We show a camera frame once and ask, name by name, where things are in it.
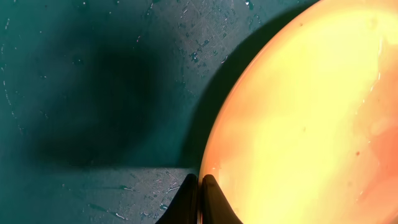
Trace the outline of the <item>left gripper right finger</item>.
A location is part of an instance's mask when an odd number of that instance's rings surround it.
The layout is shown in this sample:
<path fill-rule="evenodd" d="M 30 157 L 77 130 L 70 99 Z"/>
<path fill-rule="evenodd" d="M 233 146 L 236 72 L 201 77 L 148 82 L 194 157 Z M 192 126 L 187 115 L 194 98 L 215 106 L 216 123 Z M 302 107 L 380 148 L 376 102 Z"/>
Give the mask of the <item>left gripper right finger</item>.
<path fill-rule="evenodd" d="M 201 212 L 202 224 L 243 224 L 211 174 L 202 180 Z"/>

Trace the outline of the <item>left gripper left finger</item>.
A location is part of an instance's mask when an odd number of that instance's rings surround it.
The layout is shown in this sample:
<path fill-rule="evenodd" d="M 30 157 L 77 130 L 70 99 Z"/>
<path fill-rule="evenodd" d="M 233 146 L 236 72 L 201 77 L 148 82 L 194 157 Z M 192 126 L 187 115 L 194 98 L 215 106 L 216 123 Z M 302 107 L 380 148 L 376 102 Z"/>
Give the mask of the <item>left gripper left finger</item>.
<path fill-rule="evenodd" d="M 156 224 L 197 224 L 198 180 L 188 174 Z"/>

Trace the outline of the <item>yellow plate with stain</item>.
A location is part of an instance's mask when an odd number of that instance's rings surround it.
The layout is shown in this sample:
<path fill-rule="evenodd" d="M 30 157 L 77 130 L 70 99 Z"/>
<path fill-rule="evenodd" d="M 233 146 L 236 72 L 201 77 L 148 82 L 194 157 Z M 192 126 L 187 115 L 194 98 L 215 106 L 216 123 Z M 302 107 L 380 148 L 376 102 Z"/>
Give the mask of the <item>yellow plate with stain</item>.
<path fill-rule="evenodd" d="M 254 57 L 200 176 L 243 223 L 397 222 L 397 2 L 319 1 Z"/>

